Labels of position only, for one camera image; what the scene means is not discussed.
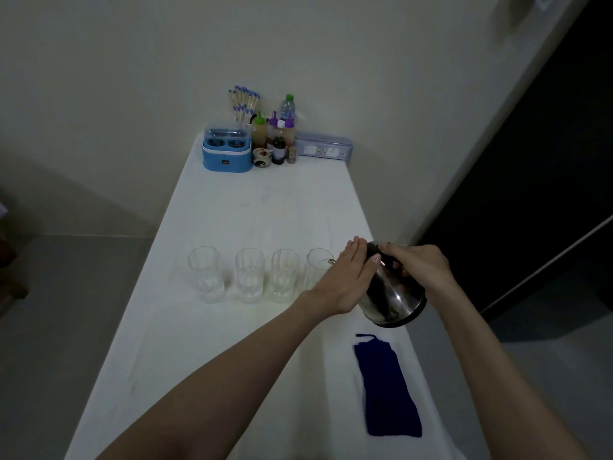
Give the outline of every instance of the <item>clear glass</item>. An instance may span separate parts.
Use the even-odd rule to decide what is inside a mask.
[[[270,271],[272,300],[279,303],[291,300],[299,266],[300,257],[294,250],[281,248],[273,253]]]
[[[205,303],[218,302],[226,287],[219,270],[219,252],[213,247],[198,247],[188,255],[200,298]]]
[[[257,248],[245,248],[236,254],[236,282],[245,303],[256,302],[264,291],[264,253]]]
[[[334,260],[334,255],[325,248],[314,248],[306,257],[305,270],[302,273],[302,284],[305,291],[308,291],[324,277],[326,271],[332,266],[329,260]]]

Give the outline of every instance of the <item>white wall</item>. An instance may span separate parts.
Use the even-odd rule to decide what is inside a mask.
[[[1,0],[0,198],[22,232],[155,232],[241,84],[352,138],[372,232],[408,239],[586,0],[530,1]]]

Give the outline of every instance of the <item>blue towel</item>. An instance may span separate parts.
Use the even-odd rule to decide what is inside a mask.
[[[422,436],[421,420],[388,342],[374,337],[353,346],[366,392],[366,429],[372,436]]]

